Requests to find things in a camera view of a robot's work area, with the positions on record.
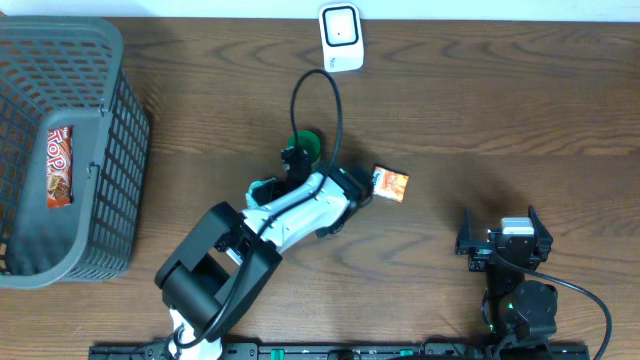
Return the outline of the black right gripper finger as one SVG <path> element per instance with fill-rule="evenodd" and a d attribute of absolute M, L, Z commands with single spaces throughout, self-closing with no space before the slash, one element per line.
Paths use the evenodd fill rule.
<path fill-rule="evenodd" d="M 537 254 L 541 260 L 547 260 L 551 252 L 553 237 L 542 224 L 533 206 L 528 207 L 528 217 L 534 228 L 534 235 L 537 239 Z"/>
<path fill-rule="evenodd" d="M 464 209 L 463 223 L 456 236 L 455 254 L 468 255 L 473 246 L 471 214 L 468 208 Z"/>

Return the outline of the green lid jar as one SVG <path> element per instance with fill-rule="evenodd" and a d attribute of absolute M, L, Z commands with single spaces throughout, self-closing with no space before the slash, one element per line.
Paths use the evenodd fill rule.
<path fill-rule="evenodd" d="M 295 139 L 298 139 L 298 144 L 307 152 L 311 164 L 315 165 L 320 160 L 322 154 L 320 138 L 310 130 L 298 131 L 297 135 L 292 135 L 288 139 L 287 146 L 294 146 Z"/>

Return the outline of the orange tissue pack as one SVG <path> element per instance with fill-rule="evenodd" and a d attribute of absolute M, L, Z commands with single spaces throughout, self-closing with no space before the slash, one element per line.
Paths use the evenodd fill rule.
<path fill-rule="evenodd" d="M 373 170 L 373 194 L 401 203 L 408 180 L 408 175 L 376 166 Z"/>

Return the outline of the red Top chocolate bar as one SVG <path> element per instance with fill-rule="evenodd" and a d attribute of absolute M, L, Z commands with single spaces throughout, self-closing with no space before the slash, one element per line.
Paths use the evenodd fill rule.
<path fill-rule="evenodd" d="M 70 205 L 72 195 L 72 127 L 50 129 L 46 143 L 46 205 Z"/>

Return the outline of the teal wet wipes pack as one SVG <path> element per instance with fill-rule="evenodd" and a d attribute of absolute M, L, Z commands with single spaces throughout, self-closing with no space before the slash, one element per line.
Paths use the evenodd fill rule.
<path fill-rule="evenodd" d="M 270 203 L 273 200 L 276 183 L 276 178 L 252 182 L 245 194 L 247 207 L 254 209 Z"/>

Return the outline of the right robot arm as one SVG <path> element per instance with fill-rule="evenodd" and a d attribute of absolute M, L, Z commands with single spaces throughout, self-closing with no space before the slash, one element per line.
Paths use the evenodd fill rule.
<path fill-rule="evenodd" d="M 549 348 L 548 339 L 557 331 L 558 292 L 552 285 L 527 280 L 525 273 L 548 259 L 552 243 L 532 207 L 526 217 L 503 218 L 484 239 L 472 227 L 470 211 L 464 211 L 455 253 L 467 257 L 471 272 L 486 275 L 481 312 L 490 335 L 485 358 L 533 359 Z"/>

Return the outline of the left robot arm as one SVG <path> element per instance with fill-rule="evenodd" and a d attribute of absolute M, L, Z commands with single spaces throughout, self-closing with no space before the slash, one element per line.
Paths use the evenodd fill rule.
<path fill-rule="evenodd" d="M 169 308 L 174 358 L 217 359 L 222 337 L 248 311 L 283 259 L 310 234 L 339 232 L 372 199 L 373 175 L 313 160 L 301 146 L 281 152 L 283 180 L 248 193 L 249 208 L 210 208 L 156 273 Z"/>

